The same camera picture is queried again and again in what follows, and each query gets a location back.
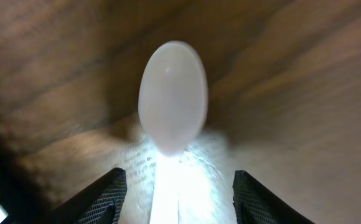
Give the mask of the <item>white spoon group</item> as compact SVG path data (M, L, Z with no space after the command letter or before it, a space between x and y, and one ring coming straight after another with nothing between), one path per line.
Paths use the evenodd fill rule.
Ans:
M208 92L202 60L186 42L162 44L146 64L139 87L138 117L158 151L150 223L179 221L179 158L203 128Z

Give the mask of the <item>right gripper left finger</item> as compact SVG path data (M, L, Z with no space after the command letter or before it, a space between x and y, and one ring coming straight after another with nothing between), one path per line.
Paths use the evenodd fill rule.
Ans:
M114 168L57 207L46 222L118 224L126 194L126 171Z

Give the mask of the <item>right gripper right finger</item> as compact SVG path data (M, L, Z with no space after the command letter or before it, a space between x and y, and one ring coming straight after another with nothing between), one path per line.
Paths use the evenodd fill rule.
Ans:
M312 224L245 170L236 170L233 206L238 224Z

